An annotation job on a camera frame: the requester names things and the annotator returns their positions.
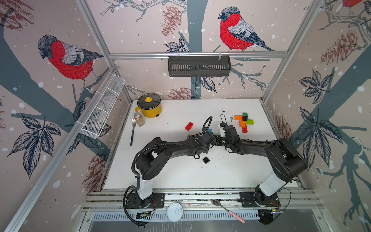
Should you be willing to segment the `lime green lego brick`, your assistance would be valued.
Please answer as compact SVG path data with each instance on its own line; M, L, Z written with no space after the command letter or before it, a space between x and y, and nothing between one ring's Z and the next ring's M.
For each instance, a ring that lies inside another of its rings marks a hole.
M246 125L254 125L254 121L252 119L248 119L247 121L245 121L245 124Z

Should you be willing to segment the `red lego brick back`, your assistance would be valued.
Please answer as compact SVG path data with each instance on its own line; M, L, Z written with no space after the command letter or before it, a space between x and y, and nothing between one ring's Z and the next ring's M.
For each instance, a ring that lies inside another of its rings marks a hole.
M187 126L185 127L185 130L190 131L194 124L192 122L188 123Z

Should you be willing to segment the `black small lego brick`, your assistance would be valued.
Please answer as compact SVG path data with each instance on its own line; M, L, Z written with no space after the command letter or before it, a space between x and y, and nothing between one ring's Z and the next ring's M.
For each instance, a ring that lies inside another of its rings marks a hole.
M210 160L209 160L209 158L208 158L208 157L205 157L205 158L203 158L203 162L204 162L205 164L207 164L207 163L209 163L209 162L210 162Z

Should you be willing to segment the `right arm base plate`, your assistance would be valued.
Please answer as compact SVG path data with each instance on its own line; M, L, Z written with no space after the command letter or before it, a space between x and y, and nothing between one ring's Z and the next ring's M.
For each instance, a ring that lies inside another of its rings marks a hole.
M270 197L265 196L260 192L240 192L240 199L242 207L244 208L256 208L256 207L269 207L269 208L280 208L281 204L277 194Z

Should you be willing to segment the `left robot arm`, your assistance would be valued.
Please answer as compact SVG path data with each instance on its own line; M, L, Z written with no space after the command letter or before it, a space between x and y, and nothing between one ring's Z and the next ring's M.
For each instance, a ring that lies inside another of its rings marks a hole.
M208 117L203 124L202 132L188 135L184 141L167 142L156 137L141 149L131 164L136 186L128 187L132 192L124 194L124 206L147 208L154 205L153 179L170 159L191 156L198 160L201 154L207 154L216 144L215 137L209 132L212 119L212 116Z

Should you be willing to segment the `red lego brick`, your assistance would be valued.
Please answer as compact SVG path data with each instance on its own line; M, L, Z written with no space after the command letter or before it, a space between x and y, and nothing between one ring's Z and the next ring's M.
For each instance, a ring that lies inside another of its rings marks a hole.
M243 133L248 133L248 129L247 129L247 126L246 125L242 128L242 132Z
M188 123L187 126L185 127L185 130L190 131L194 124L192 122Z

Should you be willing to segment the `orange lego brick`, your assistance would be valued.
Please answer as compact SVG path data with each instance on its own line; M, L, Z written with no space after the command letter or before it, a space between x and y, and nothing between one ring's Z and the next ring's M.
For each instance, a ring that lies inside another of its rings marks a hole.
M235 119L235 120L238 120L238 121L243 121L243 116L235 115L235 116L234 116L234 119Z
M246 121L241 120L240 121L240 127L241 128L246 128Z

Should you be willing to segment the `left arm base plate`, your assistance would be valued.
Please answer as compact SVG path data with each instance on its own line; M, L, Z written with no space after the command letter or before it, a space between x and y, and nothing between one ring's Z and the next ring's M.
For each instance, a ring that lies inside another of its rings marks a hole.
M161 209L164 207L165 194L153 193L148 198L142 200L138 193L128 193L123 201L126 209Z

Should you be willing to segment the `orange lego brick front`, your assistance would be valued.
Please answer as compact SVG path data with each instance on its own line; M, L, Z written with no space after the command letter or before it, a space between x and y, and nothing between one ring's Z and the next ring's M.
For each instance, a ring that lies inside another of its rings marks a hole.
M246 121L241 120L240 121L240 127L241 128L246 128Z

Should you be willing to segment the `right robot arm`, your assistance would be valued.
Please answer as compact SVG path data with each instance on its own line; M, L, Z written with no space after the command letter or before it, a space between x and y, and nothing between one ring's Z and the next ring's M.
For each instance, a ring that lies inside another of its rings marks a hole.
M272 172L256 188L254 198L257 205L269 204L276 193L308 168L308 162L285 138L272 141L241 139L233 125L221 123L216 145L228 153L266 157Z

